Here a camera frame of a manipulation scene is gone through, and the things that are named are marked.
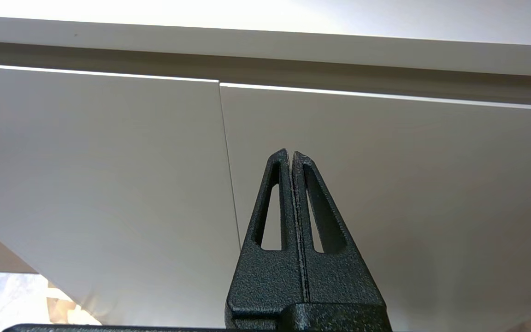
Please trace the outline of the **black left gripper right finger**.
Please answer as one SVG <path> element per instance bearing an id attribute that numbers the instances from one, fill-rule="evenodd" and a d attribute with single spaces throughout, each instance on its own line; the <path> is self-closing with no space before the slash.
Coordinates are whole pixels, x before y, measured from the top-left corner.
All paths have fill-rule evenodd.
<path id="1" fill-rule="evenodd" d="M 292 165 L 303 300 L 293 330 L 387 330 L 386 304 L 314 160 Z"/>

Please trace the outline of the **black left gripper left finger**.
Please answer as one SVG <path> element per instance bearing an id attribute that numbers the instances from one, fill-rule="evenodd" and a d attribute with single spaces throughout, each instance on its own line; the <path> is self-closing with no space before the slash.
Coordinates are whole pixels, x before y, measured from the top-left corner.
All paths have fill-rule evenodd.
<path id="1" fill-rule="evenodd" d="M 262 247 L 271 192 L 278 187 L 280 250 Z M 283 311 L 303 301 L 294 193 L 286 149 L 267 160 L 245 239 L 225 301 L 225 326 L 276 330 Z"/>

